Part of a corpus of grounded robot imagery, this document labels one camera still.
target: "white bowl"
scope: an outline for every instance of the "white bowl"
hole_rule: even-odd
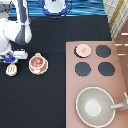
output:
[[[83,89],[76,99],[76,110],[80,119],[94,128],[109,125],[115,117],[112,97],[99,87]]]

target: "pink surface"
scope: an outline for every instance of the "pink surface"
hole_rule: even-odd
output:
[[[87,44],[91,54],[87,58],[79,58],[74,49],[79,44]],[[111,48],[111,55],[107,58],[97,56],[95,50],[98,45],[107,45]],[[115,67],[114,75],[102,76],[98,71],[101,62],[111,62]],[[87,62],[91,67],[88,76],[80,77],[75,73],[78,62]],[[89,86],[96,86],[106,90],[119,103],[125,99],[126,87],[117,55],[115,42],[112,41],[82,41],[66,43],[66,128],[90,128],[81,121],[76,112],[76,98],[81,90]],[[106,128],[128,128],[128,111],[116,111],[113,122]]]

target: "round black pad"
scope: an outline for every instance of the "round black pad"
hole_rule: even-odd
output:
[[[75,72],[79,76],[87,76],[89,75],[91,68],[86,62],[79,62],[75,66]]]
[[[109,62],[100,63],[98,70],[103,76],[112,76],[115,72],[114,66]]]
[[[79,55],[76,53],[76,48],[77,48],[77,47],[75,47],[75,49],[74,49],[74,54],[75,54],[77,57],[79,57],[79,58],[84,58],[84,57],[82,57],[82,56],[79,56]]]
[[[100,57],[106,58],[111,54],[111,49],[106,45],[99,45],[96,48],[96,54]]]

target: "blue object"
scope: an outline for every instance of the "blue object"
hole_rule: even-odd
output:
[[[9,58],[4,58],[4,62],[15,62],[15,60],[16,60],[16,58],[15,57],[13,57],[13,56],[11,56],[11,57],[9,57]]]

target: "small plate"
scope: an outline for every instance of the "small plate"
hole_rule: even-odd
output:
[[[86,44],[80,44],[75,48],[75,53],[79,56],[79,57],[87,57],[91,54],[91,48],[86,45]]]

